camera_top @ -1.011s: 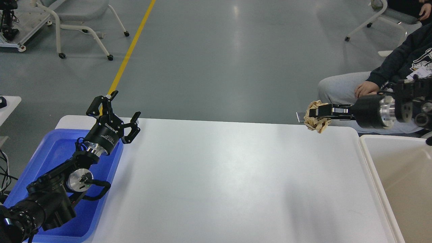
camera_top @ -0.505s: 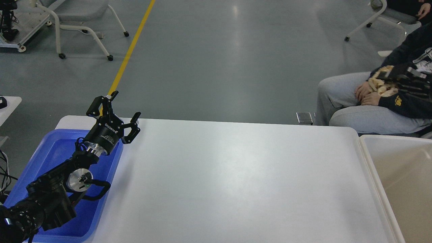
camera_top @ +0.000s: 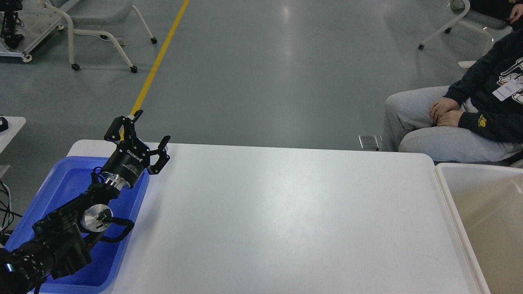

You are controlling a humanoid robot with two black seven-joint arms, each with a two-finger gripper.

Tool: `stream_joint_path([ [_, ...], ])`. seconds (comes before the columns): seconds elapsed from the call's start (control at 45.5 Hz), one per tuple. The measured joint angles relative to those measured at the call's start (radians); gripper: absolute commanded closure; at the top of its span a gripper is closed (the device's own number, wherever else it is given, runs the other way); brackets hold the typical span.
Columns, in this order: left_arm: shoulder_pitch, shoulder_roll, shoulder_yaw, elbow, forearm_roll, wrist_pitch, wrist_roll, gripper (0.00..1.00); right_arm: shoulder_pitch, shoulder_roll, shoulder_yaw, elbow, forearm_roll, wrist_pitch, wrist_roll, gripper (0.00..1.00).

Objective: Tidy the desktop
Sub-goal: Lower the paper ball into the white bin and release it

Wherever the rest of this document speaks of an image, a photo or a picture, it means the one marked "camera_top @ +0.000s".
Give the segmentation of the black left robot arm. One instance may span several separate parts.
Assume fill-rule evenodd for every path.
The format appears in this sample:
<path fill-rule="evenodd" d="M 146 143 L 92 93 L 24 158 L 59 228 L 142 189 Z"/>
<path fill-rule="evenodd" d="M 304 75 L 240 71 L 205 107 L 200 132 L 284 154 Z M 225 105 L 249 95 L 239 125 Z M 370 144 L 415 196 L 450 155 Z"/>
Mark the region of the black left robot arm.
<path fill-rule="evenodd" d="M 112 121 L 103 138 L 116 149 L 104 166 L 93 168 L 85 192 L 36 221 L 32 239 L 12 251 L 1 249 L 2 294 L 37 294 L 48 276 L 73 275 L 90 264 L 90 251 L 98 242 L 121 242 L 133 230 L 132 220 L 114 216 L 110 201 L 121 190 L 134 188 L 144 171 L 158 174 L 170 160 L 166 149 L 170 136 L 150 149 L 136 135 L 142 113 L 139 109 Z"/>

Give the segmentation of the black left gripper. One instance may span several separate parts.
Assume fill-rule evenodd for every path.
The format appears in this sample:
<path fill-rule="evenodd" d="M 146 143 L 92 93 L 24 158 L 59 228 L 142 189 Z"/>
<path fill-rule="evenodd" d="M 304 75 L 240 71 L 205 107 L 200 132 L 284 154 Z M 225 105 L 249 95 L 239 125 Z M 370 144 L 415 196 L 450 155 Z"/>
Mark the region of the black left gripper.
<path fill-rule="evenodd" d="M 114 153 L 101 168 L 101 173 L 105 178 L 122 178 L 126 182 L 124 184 L 126 188 L 134 187 L 145 168 L 150 175 L 157 175 L 170 160 L 167 147 L 171 138 L 169 135 L 164 136 L 157 149 L 152 150 L 141 141 L 137 142 L 137 145 L 133 145 L 131 142 L 138 139 L 135 123 L 142 113 L 143 110 L 139 109 L 133 115 L 116 117 L 103 136 L 105 141 L 119 143 L 116 145 Z M 150 164 L 151 156 L 158 156 L 155 164 Z"/>

